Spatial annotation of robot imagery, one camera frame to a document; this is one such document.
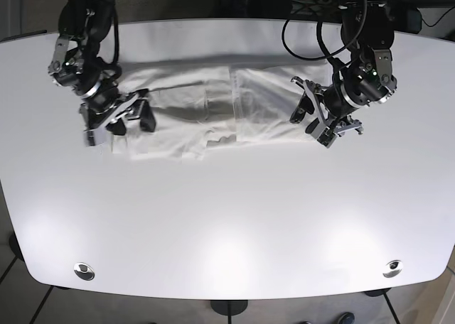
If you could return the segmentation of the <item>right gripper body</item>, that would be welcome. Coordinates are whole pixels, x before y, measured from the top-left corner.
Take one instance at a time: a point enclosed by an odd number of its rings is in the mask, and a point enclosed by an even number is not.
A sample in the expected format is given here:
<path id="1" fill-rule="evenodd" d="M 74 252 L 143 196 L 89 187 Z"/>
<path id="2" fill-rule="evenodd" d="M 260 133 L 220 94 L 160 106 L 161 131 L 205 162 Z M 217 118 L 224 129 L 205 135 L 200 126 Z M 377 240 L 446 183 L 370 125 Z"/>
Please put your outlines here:
<path id="1" fill-rule="evenodd" d="M 63 87 L 70 87 L 81 99 L 80 114 L 86 129 L 104 127 L 122 119 L 131 120 L 133 105 L 138 99 L 147 99 L 148 89 L 122 94 L 117 77 L 122 70 L 116 67 L 110 75 L 98 67 L 62 67 L 49 69 L 49 75 Z"/>

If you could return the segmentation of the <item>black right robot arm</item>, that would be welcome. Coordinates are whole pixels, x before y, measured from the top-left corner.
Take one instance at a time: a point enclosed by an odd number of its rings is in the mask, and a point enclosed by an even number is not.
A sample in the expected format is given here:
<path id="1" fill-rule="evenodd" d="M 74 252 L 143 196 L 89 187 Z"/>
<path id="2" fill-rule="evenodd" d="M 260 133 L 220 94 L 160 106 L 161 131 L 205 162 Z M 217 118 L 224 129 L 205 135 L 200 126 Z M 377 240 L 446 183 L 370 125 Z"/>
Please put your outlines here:
<path id="1" fill-rule="evenodd" d="M 105 134 L 125 136 L 127 121 L 138 121 L 152 133 L 156 120 L 147 99 L 148 90 L 123 94 L 117 81 L 119 19 L 117 0 L 68 0 L 58 20 L 58 39 L 48 74 L 57 85 L 69 87 L 80 99 L 89 146 Z"/>

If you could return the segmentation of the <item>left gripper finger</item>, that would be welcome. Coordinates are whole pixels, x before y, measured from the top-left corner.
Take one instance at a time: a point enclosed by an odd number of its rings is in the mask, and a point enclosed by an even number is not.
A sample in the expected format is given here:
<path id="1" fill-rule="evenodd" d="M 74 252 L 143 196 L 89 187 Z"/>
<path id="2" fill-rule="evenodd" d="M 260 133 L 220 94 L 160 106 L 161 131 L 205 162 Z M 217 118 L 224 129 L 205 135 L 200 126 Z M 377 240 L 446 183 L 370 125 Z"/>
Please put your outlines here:
<path id="1" fill-rule="evenodd" d="M 312 115 L 314 113 L 314 104 L 306 93 L 304 93 L 299 100 L 296 109 L 290 116 L 289 122 L 291 124 L 300 124 L 307 114 Z"/>
<path id="2" fill-rule="evenodd" d="M 322 133 L 322 123 L 319 118 L 315 118 L 305 129 L 305 133 L 311 136 L 320 136 Z"/>

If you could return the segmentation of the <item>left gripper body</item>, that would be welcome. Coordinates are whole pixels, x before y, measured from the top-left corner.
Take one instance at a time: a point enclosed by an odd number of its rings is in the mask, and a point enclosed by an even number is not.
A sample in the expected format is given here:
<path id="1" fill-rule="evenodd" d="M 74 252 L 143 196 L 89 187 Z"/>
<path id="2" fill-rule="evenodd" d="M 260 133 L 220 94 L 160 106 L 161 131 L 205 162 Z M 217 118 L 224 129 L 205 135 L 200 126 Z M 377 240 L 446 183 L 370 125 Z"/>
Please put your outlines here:
<path id="1" fill-rule="evenodd" d="M 318 83 L 297 76 L 291 79 L 314 104 L 314 113 L 307 114 L 311 122 L 319 118 L 322 133 L 330 129 L 338 138 L 348 131 L 362 134 L 363 123 L 352 118 L 352 113 L 372 104 L 385 103 L 397 89 L 395 76 L 379 75 L 374 70 L 358 74 L 346 70 L 344 77 L 348 79 L 347 82 L 337 78 L 329 87 L 322 87 Z"/>

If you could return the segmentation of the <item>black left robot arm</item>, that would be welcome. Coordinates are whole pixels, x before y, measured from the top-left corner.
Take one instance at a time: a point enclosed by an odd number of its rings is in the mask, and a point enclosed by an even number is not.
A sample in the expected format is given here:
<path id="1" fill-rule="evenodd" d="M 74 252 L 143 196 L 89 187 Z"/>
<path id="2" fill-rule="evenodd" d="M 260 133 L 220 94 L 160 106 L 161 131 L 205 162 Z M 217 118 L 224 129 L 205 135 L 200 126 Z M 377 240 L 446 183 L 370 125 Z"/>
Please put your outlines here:
<path id="1" fill-rule="evenodd" d="M 371 4 L 365 11 L 359 6 L 346 8 L 341 38 L 350 61 L 329 58 L 333 68 L 330 86 L 297 76 L 291 80 L 302 88 L 303 95 L 289 121 L 299 124 L 310 116 L 305 132 L 326 148 L 348 131 L 362 134 L 363 124 L 352 114 L 385 103 L 397 89 L 390 50 L 395 34 L 385 7 Z"/>

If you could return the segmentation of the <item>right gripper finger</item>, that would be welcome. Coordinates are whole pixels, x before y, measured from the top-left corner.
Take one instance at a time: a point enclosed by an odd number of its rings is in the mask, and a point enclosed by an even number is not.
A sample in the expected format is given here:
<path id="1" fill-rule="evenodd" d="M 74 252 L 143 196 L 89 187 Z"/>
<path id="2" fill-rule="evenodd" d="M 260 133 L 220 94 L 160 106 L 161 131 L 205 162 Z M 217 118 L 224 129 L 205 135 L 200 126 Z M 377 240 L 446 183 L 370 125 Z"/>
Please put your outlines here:
<path id="1" fill-rule="evenodd" d="M 115 136 L 125 135 L 125 124 L 122 119 L 118 119 L 115 123 L 109 123 L 106 130 Z"/>
<path id="2" fill-rule="evenodd" d="M 155 132 L 156 119 L 147 99 L 138 99 L 134 103 L 131 120 L 138 120 L 142 131 Z"/>

